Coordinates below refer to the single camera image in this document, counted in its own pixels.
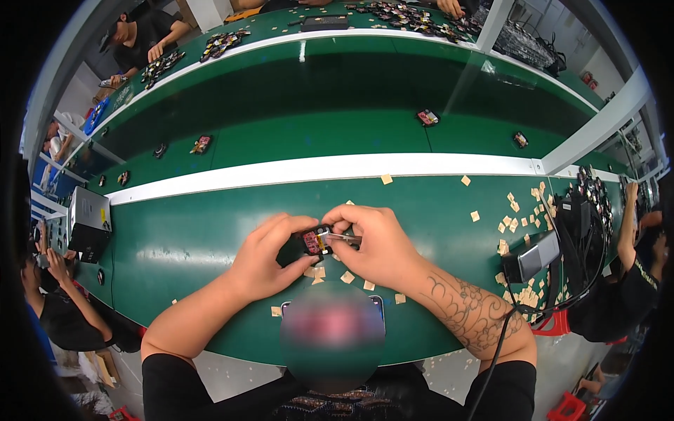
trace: black t-shirt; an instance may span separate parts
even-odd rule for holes
[[[614,284],[599,280],[569,309],[569,327],[590,342],[617,341],[633,332],[656,306],[658,285],[637,255],[622,279]]]
[[[339,395],[308,391],[286,371],[280,379],[214,403],[197,371],[168,354],[143,362],[143,402],[155,420],[463,420],[485,381],[472,382],[461,406],[429,390],[412,364],[380,367],[360,388]],[[498,364],[474,420],[531,420],[536,368],[524,361]]]
[[[99,330],[60,288],[45,294],[40,325],[54,344],[67,351],[96,351],[107,346]]]
[[[156,9],[140,17],[136,21],[137,34],[133,47],[115,46],[113,57],[119,64],[119,68],[126,72],[132,67],[140,70],[147,66],[148,51],[171,33],[171,25],[175,21],[176,19],[167,12]],[[164,47],[164,52],[167,53],[177,47],[178,44],[172,42]]]

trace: smartphone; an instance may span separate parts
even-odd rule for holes
[[[381,316],[381,321],[384,322],[384,333],[386,332],[386,320],[384,319],[384,301],[381,299],[380,296],[378,295],[370,295],[370,300],[372,300],[372,303],[377,307],[377,310],[379,311],[379,315]],[[283,314],[285,314],[286,309],[290,305],[290,301],[286,301],[283,304],[281,304],[281,318],[283,318]]]

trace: left hand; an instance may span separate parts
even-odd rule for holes
[[[450,13],[454,19],[463,18],[466,12],[461,10],[458,0],[437,0],[437,6],[445,13]]]
[[[59,285],[62,286],[65,282],[70,281],[63,256],[54,251],[54,249],[49,248],[47,249],[47,260],[49,261],[49,269],[47,270],[59,281]]]
[[[269,217],[251,232],[237,253],[231,269],[224,273],[234,292],[247,302],[261,300],[283,291],[305,270],[319,261],[318,256],[304,256],[281,268],[276,257],[294,232],[318,225],[309,216],[286,213]]]
[[[299,0],[297,3],[307,6],[325,6],[330,3],[332,0]]]
[[[164,54],[164,41],[159,41],[148,51],[148,63],[157,60]]]

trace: black box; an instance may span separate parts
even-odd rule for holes
[[[77,186],[68,214],[68,249],[79,251],[84,263],[98,263],[112,234],[110,199]]]

